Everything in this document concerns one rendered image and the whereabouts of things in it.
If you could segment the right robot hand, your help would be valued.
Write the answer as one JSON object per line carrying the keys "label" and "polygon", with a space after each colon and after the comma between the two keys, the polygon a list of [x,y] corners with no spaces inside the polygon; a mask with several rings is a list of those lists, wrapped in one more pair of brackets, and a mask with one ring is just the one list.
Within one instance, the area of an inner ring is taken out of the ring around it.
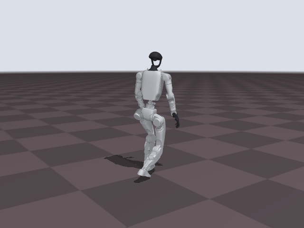
{"label": "right robot hand", "polygon": [[180,126],[180,124],[179,124],[179,118],[177,116],[178,114],[172,113],[172,115],[173,115],[173,118],[175,118],[175,120],[177,121],[177,123],[175,125],[176,125],[176,128],[178,128]]}

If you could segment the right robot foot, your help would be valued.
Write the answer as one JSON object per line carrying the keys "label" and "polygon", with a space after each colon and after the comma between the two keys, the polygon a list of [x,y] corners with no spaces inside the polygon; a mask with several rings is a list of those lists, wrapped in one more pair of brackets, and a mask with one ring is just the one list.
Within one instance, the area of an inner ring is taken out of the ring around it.
{"label": "right robot foot", "polygon": [[140,169],[137,174],[141,175],[141,176],[151,177],[151,175],[148,173],[148,171],[144,171],[144,168]]}

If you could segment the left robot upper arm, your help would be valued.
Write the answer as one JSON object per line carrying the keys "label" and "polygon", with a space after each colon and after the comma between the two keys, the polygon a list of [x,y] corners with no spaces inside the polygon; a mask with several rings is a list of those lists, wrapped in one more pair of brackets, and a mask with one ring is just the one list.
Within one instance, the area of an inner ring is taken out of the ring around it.
{"label": "left robot upper arm", "polygon": [[135,95],[138,96],[138,97],[141,97],[142,96],[142,93],[141,93],[141,85],[142,85],[142,73],[143,72],[138,72],[136,74],[136,84],[135,84]]}

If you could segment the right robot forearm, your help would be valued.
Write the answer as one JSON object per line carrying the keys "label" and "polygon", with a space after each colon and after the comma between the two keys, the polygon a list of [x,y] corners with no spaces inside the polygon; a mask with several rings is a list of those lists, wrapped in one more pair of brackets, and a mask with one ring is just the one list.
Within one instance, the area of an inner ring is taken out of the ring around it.
{"label": "right robot forearm", "polygon": [[173,94],[173,99],[169,100],[168,102],[169,102],[169,107],[170,107],[170,111],[171,111],[171,115],[172,115],[172,113],[176,113],[176,105],[175,105],[174,94]]}

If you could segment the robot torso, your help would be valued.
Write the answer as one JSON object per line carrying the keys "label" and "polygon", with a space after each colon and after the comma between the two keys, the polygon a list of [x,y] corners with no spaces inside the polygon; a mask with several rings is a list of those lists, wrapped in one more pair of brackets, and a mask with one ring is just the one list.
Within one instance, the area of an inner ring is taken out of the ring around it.
{"label": "robot torso", "polygon": [[164,81],[161,73],[163,73],[161,69],[160,71],[148,71],[147,69],[142,73],[141,93],[143,99],[149,101],[142,108],[141,118],[147,121],[153,122],[153,115],[157,113],[157,109],[154,108],[156,103],[152,101],[158,101],[162,95]]}

